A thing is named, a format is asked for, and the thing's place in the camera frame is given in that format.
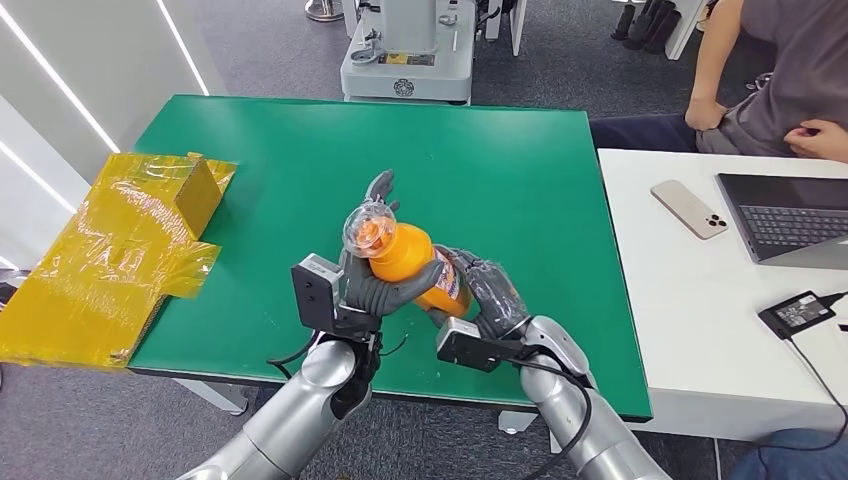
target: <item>black cable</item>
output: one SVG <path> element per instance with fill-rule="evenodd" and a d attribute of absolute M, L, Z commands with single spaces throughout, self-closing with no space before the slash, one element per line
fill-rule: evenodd
<path fill-rule="evenodd" d="M 381 357 L 388 357 L 389 355 L 391 355 L 391 354 L 393 354 L 393 353 L 397 352 L 398 350 L 400 350 L 400 347 L 402 347 L 402 346 L 403 346 L 403 344 L 404 344 L 404 343 L 406 343 L 406 339 L 407 339 L 407 338 L 409 338 L 409 334 L 408 334 L 408 333 L 406 333 L 406 334 L 404 334 L 404 335 L 403 335 L 403 339 L 401 339 L 400 343 L 399 343 L 399 344 L 398 344 L 395 348 L 393 348 L 393 349 L 389 350 L 389 351 L 388 351 L 388 352 L 386 352 L 386 353 L 378 353 L 378 355 L 379 355 L 379 356 L 381 356 Z"/>
<path fill-rule="evenodd" d="M 369 2 L 359 2 L 359 8 L 367 8 L 374 13 L 380 13 L 379 5 L 371 5 Z"/>
<path fill-rule="evenodd" d="M 831 295 L 831 297 L 835 297 L 837 295 L 839 295 L 839 298 L 842 298 L 843 296 L 845 296 L 845 293 Z M 794 452 L 819 452 L 819 451 L 822 451 L 822 450 L 827 450 L 828 448 L 831 448 L 831 447 L 835 446 L 836 444 L 838 444 L 839 441 L 842 440 L 842 436 L 845 435 L 845 430 L 848 429 L 848 410 L 845 409 L 845 407 L 842 405 L 842 403 L 839 402 L 839 399 L 836 398 L 836 395 L 834 395 L 834 393 L 830 389 L 830 387 L 827 386 L 827 383 L 824 381 L 824 379 L 822 378 L 819 371 L 816 370 L 816 367 L 813 366 L 813 362 L 811 362 L 810 359 L 807 358 L 806 355 L 804 355 L 804 352 L 802 352 L 801 349 L 798 348 L 798 344 L 795 343 L 795 340 L 793 340 L 792 337 L 788 338 L 788 340 L 789 340 L 789 343 L 795 348 L 795 351 L 798 352 L 798 355 L 800 355 L 801 358 L 804 359 L 804 362 L 806 362 L 807 366 L 810 367 L 810 370 L 813 371 L 813 375 L 816 377 L 816 380 L 818 380 L 819 383 L 821 384 L 821 386 L 824 387 L 825 392 L 827 392 L 827 395 L 830 397 L 831 400 L 833 400 L 833 403 L 835 403 L 836 406 L 839 407 L 839 410 L 842 411 L 843 421 L 842 421 L 842 427 L 839 428 L 839 433 L 836 434 L 836 437 L 830 443 L 828 443 L 827 445 L 822 445 L 821 447 L 786 447 L 786 446 L 782 446 L 782 445 L 758 444 L 757 445 L 757 458 L 760 460 L 760 464 L 762 464 L 763 469 L 765 470 L 766 480 L 768 480 L 768 478 L 769 478 L 769 469 L 768 469 L 768 465 L 766 465 L 765 459 L 763 459 L 763 449 L 764 448 L 779 448 L 779 449 L 782 449 L 782 450 L 792 450 Z"/>
<path fill-rule="evenodd" d="M 819 302 L 827 308 L 833 306 L 834 303 L 842 300 L 842 298 L 848 295 L 848 292 L 842 293 L 834 293 L 833 295 L 825 295 L 824 297 L 819 298 Z"/>
<path fill-rule="evenodd" d="M 309 340 L 307 340 L 307 342 L 304 343 L 302 347 L 298 348 L 296 352 L 283 358 L 269 358 L 268 360 L 265 360 L 265 363 L 277 367 L 278 369 L 280 369 L 281 372 L 283 372 L 283 375 L 285 375 L 287 380 L 291 380 L 291 373 L 289 373 L 285 365 L 300 358 L 301 355 L 303 355 L 304 353 L 306 353 L 307 350 L 309 350 L 309 347 L 315 344 L 316 340 L 318 340 L 318 330 L 313 330 L 312 335 L 309 337 Z"/>
<path fill-rule="evenodd" d="M 583 434 L 586 433 L 586 430 L 589 428 L 589 421 L 592 419 L 592 399 L 589 398 L 589 392 L 586 391 L 586 387 L 580 383 L 579 380 L 574 378 L 573 375 L 563 372 L 557 368 L 548 367 L 547 365 L 539 365 L 537 363 L 525 362 L 524 360 L 515 360 L 512 358 L 505 358 L 505 361 L 521 367 L 527 368 L 535 368 L 536 370 L 543 370 L 548 373 L 553 373 L 554 375 L 559 375 L 568 381 L 568 383 L 574 385 L 580 390 L 580 393 L 583 394 L 583 401 L 586 402 L 586 414 L 583 415 L 583 421 L 580 422 L 580 427 L 577 428 L 577 432 L 574 434 L 574 438 L 569 440 L 568 443 L 562 446 L 562 451 L 558 454 L 554 455 L 550 460 L 548 460 L 544 465 L 539 467 L 535 472 L 531 473 L 524 477 L 524 480 L 535 480 L 542 475 L 548 473 L 551 468 L 558 465 L 562 460 L 565 459 L 565 456 L 568 455 L 568 452 L 577 445 L 577 442 L 583 438 Z"/>
<path fill-rule="evenodd" d="M 487 21 L 489 21 L 489 20 L 491 20 L 491 19 L 493 19 L 493 18 L 497 17 L 497 16 L 498 16 L 498 15 L 500 15 L 500 14 L 501 14 L 501 7 L 498 7 L 498 8 L 496 8 L 496 9 L 495 9 L 495 11 L 494 11 L 494 12 L 492 12 L 490 15 L 487 15 L 487 16 L 485 16 L 485 17 L 481 18 L 480 20 L 477 20 L 477 27 L 476 27 L 476 29 L 477 29 L 477 30 L 480 30 L 480 29 L 483 27 L 483 24 L 484 24 L 484 23 L 486 23 Z"/>

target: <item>yellow plastic wrap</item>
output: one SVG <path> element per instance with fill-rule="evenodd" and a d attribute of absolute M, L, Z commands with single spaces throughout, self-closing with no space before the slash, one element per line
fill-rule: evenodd
<path fill-rule="evenodd" d="M 0 314 L 0 361 L 121 368 L 165 295 L 192 297 L 220 247 L 197 239 L 232 163 L 114 154 Z"/>

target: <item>led light strip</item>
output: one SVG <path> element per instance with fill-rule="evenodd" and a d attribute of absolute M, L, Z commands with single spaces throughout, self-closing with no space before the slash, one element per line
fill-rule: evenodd
<path fill-rule="evenodd" d="M 12 263 L 12 262 L 10 262 L 10 261 L 6 260 L 6 259 L 5 259 L 5 258 L 3 258 L 3 257 L 0 257 L 0 265 L 5 266 L 6 268 L 11 268 L 12 270 L 20 270 L 20 268 L 18 268 L 18 266 L 17 266 L 17 265 L 15 265 L 14 263 Z"/>
<path fill-rule="evenodd" d="M 30 41 L 29 37 L 27 37 L 24 31 L 21 30 L 21 27 L 18 26 L 17 22 L 15 22 L 15 19 L 13 19 L 11 15 L 9 15 L 9 12 L 6 10 L 3 4 L 0 4 L 0 18 L 2 18 L 4 22 L 6 22 L 6 25 L 8 25 L 8 27 L 12 30 L 12 33 L 14 33 L 16 37 L 18 37 L 18 40 L 20 40 L 24 47 L 27 49 L 27 51 L 29 51 L 30 55 L 32 55 L 32 57 L 35 58 L 35 61 L 38 62 L 39 65 L 41 65 L 41 68 L 43 68 L 47 75 L 50 77 L 50 79 L 53 80 L 53 83 L 55 83 L 56 86 L 59 87 L 59 90 L 61 90 L 62 93 L 64 93 L 65 96 L 68 97 L 68 100 L 71 101 L 74 107 L 79 110 L 80 114 L 82 114 L 88 124 L 91 125 L 91 128 L 93 128 L 97 135 L 106 143 L 106 146 L 108 146 L 109 149 L 111 149 L 115 153 L 120 152 L 121 149 L 118 148 L 118 145 L 116 145 L 115 142 L 113 142 L 112 139 L 109 138 L 109 135 L 106 134 L 106 131 L 103 130 L 103 127 L 101 127 L 100 124 L 97 123 L 97 120 L 94 119 L 88 109 L 85 108 L 85 105 L 83 105 L 80 99 L 77 98 L 74 92 L 71 91 L 71 88 L 68 87 L 68 84 L 66 84 L 65 81 L 62 80 L 62 77 L 60 77 L 58 73 L 56 73 L 56 70 L 54 70 L 49 63 L 47 63 L 47 59 L 44 58 L 44 55 L 42 55 L 40 51 L 38 51 L 38 49 L 35 47 L 35 44 Z"/>
<path fill-rule="evenodd" d="M 200 72 L 197 70 L 197 67 L 194 65 L 194 60 L 192 60 L 191 55 L 188 53 L 188 49 L 183 43 L 183 37 L 180 36 L 180 32 L 177 30 L 177 26 L 174 24 L 174 20 L 171 18 L 171 14 L 168 13 L 168 9 L 165 8 L 164 0 L 156 0 L 156 3 L 159 4 L 159 10 L 162 10 L 162 16 L 165 17 L 165 21 L 168 22 L 168 27 L 171 29 L 171 33 L 174 34 L 174 38 L 177 40 L 177 45 L 180 46 L 180 50 L 183 52 L 183 56 L 186 58 L 186 62 L 188 62 L 189 68 L 191 68 L 191 73 L 194 74 L 194 78 L 197 80 L 197 84 L 200 85 L 200 90 L 207 97 L 209 96 L 209 89 L 206 88 L 206 83 L 203 82 L 203 78 L 200 76 Z"/>
<path fill-rule="evenodd" d="M 67 200 L 62 198 L 62 196 L 59 195 L 59 192 L 54 190 L 53 187 L 50 186 L 50 184 L 45 182 L 43 178 L 41 178 L 37 173 L 35 173 L 35 170 L 29 168 L 29 165 L 24 163 L 24 161 L 21 160 L 21 157 L 19 157 L 15 152 L 13 152 L 9 147 L 7 147 L 6 144 L 2 141 L 0 141 L 0 152 L 5 153 L 6 156 L 9 157 L 9 159 L 12 160 L 15 165 L 20 167 L 20 169 L 23 170 L 24 173 L 26 173 L 27 175 L 29 175 L 30 178 L 35 180 L 35 183 L 37 183 L 38 186 L 43 188 L 47 193 L 50 194 L 51 197 L 53 197 L 57 202 L 59 202 L 60 205 L 65 207 L 65 210 L 71 212 L 71 214 L 77 213 L 77 209 L 74 208 L 73 205 L 71 205 L 70 203 L 68 203 Z"/>

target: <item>green table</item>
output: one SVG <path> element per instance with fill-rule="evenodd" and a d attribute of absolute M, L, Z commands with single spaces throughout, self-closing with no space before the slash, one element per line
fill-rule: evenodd
<path fill-rule="evenodd" d="M 595 152 L 583 112 L 175 96 L 135 145 L 239 164 L 202 240 L 222 251 L 195 299 L 171 299 L 130 362 L 139 372 L 281 382 L 265 360 L 309 336 L 289 268 L 338 258 L 341 227 L 380 171 L 395 171 L 399 221 L 499 262 L 531 312 L 589 357 L 613 408 L 651 407 Z M 521 409 L 517 370 L 436 359 L 437 330 L 414 306 L 384 321 L 409 334 L 375 392 Z"/>

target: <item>clear plastic cap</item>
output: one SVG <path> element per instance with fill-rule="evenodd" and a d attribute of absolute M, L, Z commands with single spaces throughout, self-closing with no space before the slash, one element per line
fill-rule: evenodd
<path fill-rule="evenodd" d="M 394 236 L 396 225 L 395 214 L 388 205 L 365 202 L 345 220 L 345 249 L 360 258 L 380 256 Z"/>

